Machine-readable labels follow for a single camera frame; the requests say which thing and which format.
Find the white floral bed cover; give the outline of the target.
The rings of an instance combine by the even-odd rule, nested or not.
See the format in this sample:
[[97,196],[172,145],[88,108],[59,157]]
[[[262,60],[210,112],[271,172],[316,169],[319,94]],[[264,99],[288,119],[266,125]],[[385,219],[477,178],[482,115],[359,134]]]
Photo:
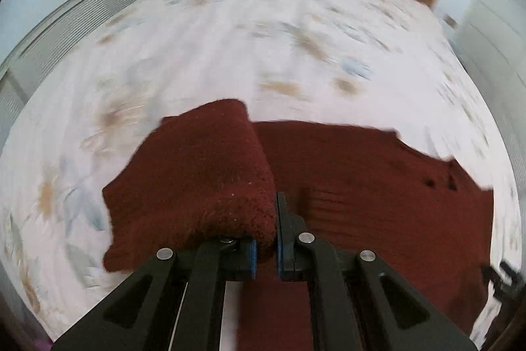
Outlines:
[[102,189],[160,119],[236,98],[250,117],[396,130],[494,190],[490,258],[521,262],[512,166],[432,11],[415,0],[138,0],[37,85],[1,151],[1,261],[57,338],[121,281]]

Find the dark red knitted sweater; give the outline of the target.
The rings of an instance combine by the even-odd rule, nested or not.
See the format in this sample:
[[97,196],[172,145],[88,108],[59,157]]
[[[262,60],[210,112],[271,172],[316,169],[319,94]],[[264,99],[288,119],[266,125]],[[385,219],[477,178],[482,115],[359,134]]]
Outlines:
[[252,121],[225,99],[164,117],[103,189],[110,272],[163,247],[254,239],[261,265],[241,291],[240,350],[310,350],[308,288],[282,282],[273,253],[288,210],[336,249],[372,250],[450,321],[442,350],[471,350],[488,299],[494,193],[454,159],[410,148],[393,131],[294,120]]

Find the white wardrobe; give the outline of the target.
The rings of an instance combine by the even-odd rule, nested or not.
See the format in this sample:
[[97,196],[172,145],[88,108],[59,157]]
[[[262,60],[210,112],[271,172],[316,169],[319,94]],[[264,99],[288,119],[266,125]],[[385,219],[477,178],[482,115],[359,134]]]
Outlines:
[[453,47],[487,103],[525,123],[525,0],[472,0]]

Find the white radiator cover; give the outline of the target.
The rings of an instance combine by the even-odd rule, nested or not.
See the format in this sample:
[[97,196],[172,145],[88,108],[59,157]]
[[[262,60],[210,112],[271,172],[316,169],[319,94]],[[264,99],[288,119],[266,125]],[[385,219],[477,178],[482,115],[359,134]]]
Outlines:
[[29,98],[86,35],[137,0],[69,0],[40,21],[1,64],[1,142]]

